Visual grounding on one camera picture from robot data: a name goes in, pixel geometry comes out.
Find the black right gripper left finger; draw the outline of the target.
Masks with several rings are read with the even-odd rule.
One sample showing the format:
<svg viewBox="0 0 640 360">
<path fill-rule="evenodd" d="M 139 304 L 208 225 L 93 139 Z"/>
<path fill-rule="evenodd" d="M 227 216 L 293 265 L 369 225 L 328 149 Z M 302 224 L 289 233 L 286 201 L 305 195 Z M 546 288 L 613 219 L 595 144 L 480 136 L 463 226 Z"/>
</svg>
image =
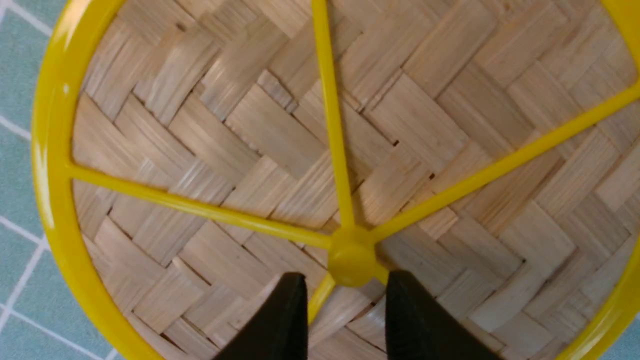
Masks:
<svg viewBox="0 0 640 360">
<path fill-rule="evenodd" d="M 309 351 L 306 276 L 285 272 L 257 312 L 216 360 L 306 360 Z"/>
</svg>

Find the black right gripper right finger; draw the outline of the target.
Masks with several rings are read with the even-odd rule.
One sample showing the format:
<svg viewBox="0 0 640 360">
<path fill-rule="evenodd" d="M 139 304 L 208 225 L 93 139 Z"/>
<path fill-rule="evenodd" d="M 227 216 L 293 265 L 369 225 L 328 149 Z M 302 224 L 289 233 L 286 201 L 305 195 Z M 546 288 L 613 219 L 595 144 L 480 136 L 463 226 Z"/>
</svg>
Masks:
<svg viewBox="0 0 640 360">
<path fill-rule="evenodd" d="M 385 342 L 389 360 L 500 359 L 406 270 L 388 276 Z"/>
</svg>

